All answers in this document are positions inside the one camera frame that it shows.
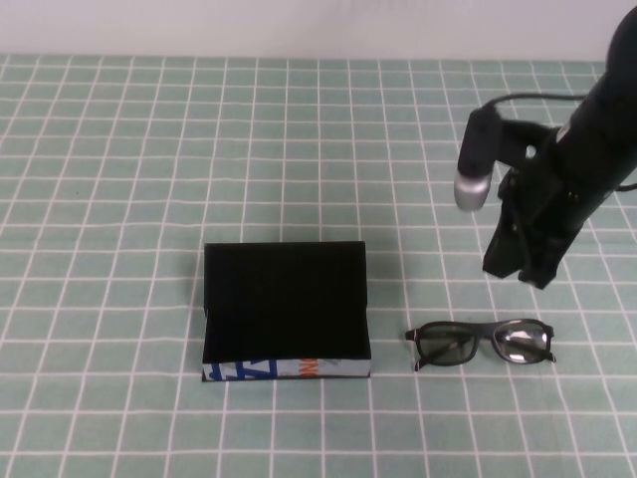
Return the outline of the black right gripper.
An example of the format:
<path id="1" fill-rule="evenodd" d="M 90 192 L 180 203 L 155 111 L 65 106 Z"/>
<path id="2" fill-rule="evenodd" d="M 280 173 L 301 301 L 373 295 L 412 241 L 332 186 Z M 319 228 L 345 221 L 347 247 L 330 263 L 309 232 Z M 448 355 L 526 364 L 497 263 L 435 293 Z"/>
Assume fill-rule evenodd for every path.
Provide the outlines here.
<path id="1" fill-rule="evenodd" d="M 625 141 L 558 133 L 505 176 L 502 208 L 483 271 L 544 289 L 583 223 L 625 180 Z"/>

